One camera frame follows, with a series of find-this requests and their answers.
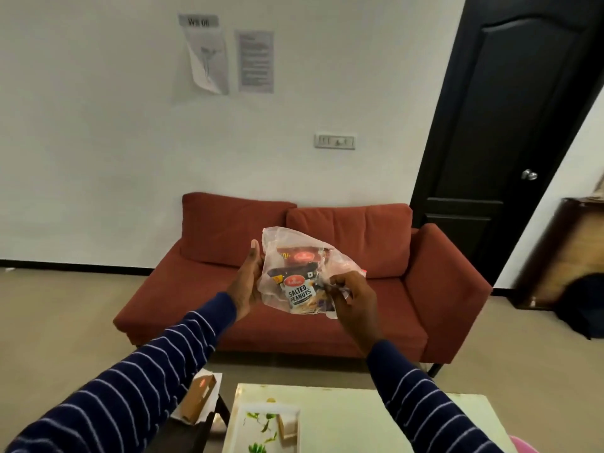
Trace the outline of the person's right hand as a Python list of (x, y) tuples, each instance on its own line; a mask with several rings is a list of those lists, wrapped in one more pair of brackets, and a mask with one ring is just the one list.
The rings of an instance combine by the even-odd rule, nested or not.
[[(336, 287), (350, 290), (350, 304), (336, 304)], [(374, 290), (361, 274), (352, 271), (332, 276), (329, 292), (338, 321), (366, 358), (373, 346), (383, 340)]]

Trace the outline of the black peanut snack packet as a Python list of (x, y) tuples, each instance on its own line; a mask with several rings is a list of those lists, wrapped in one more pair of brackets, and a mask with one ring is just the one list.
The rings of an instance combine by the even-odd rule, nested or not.
[(321, 277), (319, 262), (276, 267), (269, 269), (267, 275), (278, 288), (278, 300), (288, 303), (290, 313), (335, 314), (333, 300), (326, 290), (326, 282)]

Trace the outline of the rust red back cushion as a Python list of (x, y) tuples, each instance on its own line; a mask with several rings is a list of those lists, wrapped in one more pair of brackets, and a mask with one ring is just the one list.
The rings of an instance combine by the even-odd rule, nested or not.
[(412, 210), (406, 204), (294, 208), (286, 226), (331, 244), (369, 279), (402, 276), (410, 260)]
[(264, 228), (284, 227), (291, 202), (252, 200), (203, 192), (182, 196), (181, 255), (199, 263), (236, 267)]

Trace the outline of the white wall switch panel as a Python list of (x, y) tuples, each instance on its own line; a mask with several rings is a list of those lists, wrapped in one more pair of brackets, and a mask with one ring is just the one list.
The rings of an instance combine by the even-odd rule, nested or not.
[(316, 133), (313, 146), (324, 150), (355, 150), (356, 136), (333, 133)]

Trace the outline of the curled paper sheet with drawing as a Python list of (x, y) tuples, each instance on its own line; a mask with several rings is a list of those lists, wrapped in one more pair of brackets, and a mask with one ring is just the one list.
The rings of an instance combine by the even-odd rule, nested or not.
[(178, 14), (178, 21), (187, 41), (195, 85), (215, 95), (228, 95), (228, 57), (219, 17)]

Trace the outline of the white tray with green leaves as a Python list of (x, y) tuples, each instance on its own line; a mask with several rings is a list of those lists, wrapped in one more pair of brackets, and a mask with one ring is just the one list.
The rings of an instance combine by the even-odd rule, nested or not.
[[(298, 437), (283, 443), (278, 432), (277, 415), (297, 412)], [(301, 409), (278, 402), (248, 402), (232, 416), (222, 453), (302, 453)]]

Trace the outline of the clear plastic bag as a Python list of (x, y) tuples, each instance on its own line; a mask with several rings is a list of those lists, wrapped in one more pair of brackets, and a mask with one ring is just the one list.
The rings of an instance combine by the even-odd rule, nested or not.
[[(270, 227), (264, 228), (261, 237), (262, 250), (264, 252), (264, 263), (261, 277), (257, 283), (258, 291), (261, 294), (262, 302), (272, 307), (273, 309), (280, 310), (285, 313), (289, 312), (289, 306), (286, 301), (280, 301), (277, 298), (278, 288), (273, 281), (268, 277), (267, 272), (269, 269), (276, 268), (276, 261), (279, 257), (277, 248), (282, 246), (325, 246), (332, 248), (333, 251), (328, 262), (321, 269), (321, 277), (326, 282), (326, 290), (329, 292), (330, 278), (334, 275), (345, 274), (347, 272), (358, 272), (363, 277), (366, 275), (366, 271), (363, 271), (350, 257), (338, 251), (331, 244), (322, 242), (313, 237), (310, 237), (302, 232), (284, 228), (284, 227)], [(335, 314), (324, 314), (330, 319), (337, 319), (336, 311)]]

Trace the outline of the person's right forearm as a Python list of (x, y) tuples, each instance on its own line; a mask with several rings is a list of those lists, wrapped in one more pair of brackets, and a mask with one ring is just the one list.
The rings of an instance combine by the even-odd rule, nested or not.
[(414, 453), (504, 453), (391, 342), (376, 342), (366, 364), (386, 410)]

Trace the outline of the person's left forearm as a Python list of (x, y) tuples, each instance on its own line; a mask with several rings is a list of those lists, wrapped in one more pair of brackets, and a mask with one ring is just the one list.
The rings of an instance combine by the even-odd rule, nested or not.
[(141, 453), (240, 308), (219, 292), (24, 428), (5, 453)]

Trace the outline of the brown wooden cabinet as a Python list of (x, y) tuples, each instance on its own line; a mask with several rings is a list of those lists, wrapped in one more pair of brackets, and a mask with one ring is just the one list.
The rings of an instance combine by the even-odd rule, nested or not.
[(517, 309), (552, 310), (570, 283), (595, 273), (604, 274), (604, 199), (565, 198), (508, 298)]

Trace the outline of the person's left hand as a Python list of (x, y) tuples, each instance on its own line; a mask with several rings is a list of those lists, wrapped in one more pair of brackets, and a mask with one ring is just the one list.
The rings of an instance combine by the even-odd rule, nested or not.
[(245, 318), (256, 304), (261, 303), (261, 294), (257, 288), (260, 277), (261, 275), (253, 275), (251, 273), (248, 254), (240, 266), (234, 281), (227, 289), (227, 294), (236, 308), (236, 321)]

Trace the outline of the small beige box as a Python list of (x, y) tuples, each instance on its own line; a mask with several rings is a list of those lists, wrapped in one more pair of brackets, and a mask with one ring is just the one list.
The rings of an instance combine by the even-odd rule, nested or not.
[(283, 443), (293, 442), (298, 437), (297, 412), (285, 412), (277, 415), (278, 432)]

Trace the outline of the black side table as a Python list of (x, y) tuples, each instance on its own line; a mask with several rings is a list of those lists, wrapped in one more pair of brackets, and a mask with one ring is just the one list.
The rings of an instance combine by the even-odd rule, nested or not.
[(169, 419), (143, 453), (204, 453), (208, 441), (224, 441), (230, 421), (230, 409), (221, 395), (215, 409), (205, 421), (189, 426), (175, 419)]

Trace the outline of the brown cardboard box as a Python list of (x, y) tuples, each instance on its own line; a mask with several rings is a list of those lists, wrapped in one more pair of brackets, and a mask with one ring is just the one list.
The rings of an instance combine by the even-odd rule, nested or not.
[(217, 379), (213, 373), (193, 377), (185, 397), (177, 407), (176, 419), (191, 426), (201, 423), (216, 383)]

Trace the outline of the rust red sofa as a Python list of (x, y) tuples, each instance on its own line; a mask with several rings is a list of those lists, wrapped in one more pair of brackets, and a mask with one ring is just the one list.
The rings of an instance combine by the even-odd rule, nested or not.
[[(450, 364), (492, 287), (434, 223), (411, 228), (405, 273), (367, 278), (378, 297), (385, 337), (412, 362)], [(117, 330), (140, 346), (225, 291), (239, 266), (199, 263), (181, 255), (180, 240), (114, 318)]]

